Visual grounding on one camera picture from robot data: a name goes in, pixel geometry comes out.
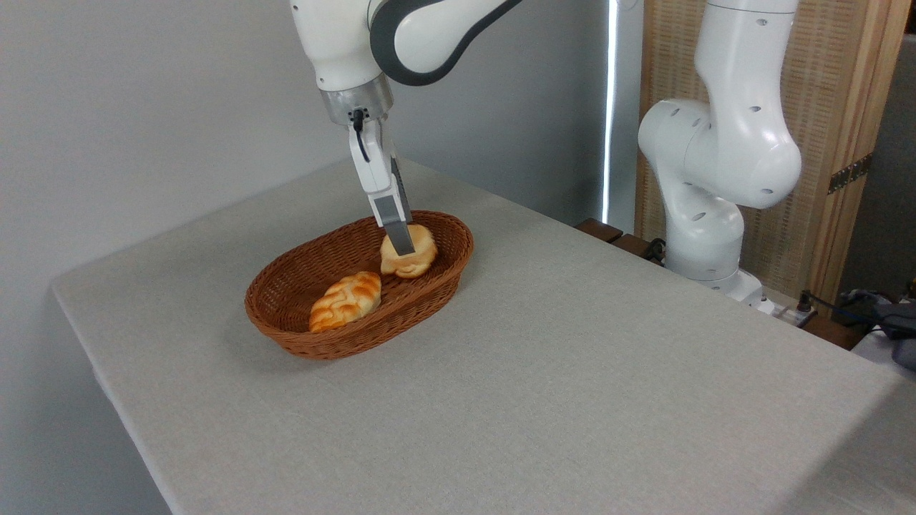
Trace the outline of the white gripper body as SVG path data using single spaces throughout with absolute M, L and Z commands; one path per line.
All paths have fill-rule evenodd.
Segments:
M 348 140 L 359 182 L 367 195 L 393 187 L 390 152 L 377 119 L 357 119 L 348 128 Z

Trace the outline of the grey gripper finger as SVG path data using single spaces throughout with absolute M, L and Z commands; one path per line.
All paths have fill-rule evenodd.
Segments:
M 409 232 L 412 218 L 409 206 L 396 190 L 375 192 L 369 195 L 377 225 L 385 228 L 387 238 L 397 255 L 409 255 L 415 252 L 414 243 Z
M 398 206 L 401 208 L 403 214 L 401 222 L 403 225 L 408 225 L 412 223 L 413 217 L 409 206 L 408 196 L 406 196 L 406 190 L 404 189 L 404 183 L 399 170 L 398 160 L 390 160 L 390 166 L 392 177 L 396 183 L 396 189 L 398 190 L 398 202 L 396 203 L 398 203 Z

